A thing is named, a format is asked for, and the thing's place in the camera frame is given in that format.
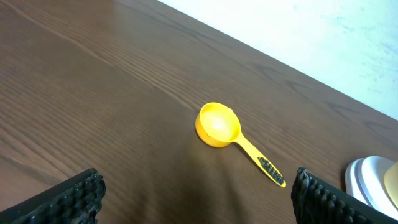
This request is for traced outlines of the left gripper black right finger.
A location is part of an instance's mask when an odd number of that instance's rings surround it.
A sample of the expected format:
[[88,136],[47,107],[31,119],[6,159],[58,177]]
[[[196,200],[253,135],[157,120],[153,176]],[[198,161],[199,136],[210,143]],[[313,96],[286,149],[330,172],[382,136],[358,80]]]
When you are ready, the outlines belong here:
[[301,167],[291,199],[298,224],[397,224],[397,220],[371,208]]

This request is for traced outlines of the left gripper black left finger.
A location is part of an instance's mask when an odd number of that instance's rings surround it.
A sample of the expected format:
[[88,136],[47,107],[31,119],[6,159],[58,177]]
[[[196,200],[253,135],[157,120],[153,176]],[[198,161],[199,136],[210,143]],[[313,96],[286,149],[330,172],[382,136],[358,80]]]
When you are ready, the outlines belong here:
[[1,212],[1,223],[97,224],[106,193],[104,178],[88,169]]

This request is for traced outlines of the yellow plastic measuring scoop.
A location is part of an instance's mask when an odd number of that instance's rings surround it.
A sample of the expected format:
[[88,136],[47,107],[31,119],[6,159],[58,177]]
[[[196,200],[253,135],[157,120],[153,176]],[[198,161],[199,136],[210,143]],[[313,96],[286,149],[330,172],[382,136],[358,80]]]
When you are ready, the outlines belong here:
[[276,166],[244,137],[241,123],[231,108],[217,102],[203,105],[195,120],[195,130],[198,137],[209,146],[221,148],[231,143],[240,145],[265,176],[280,187],[287,185]]

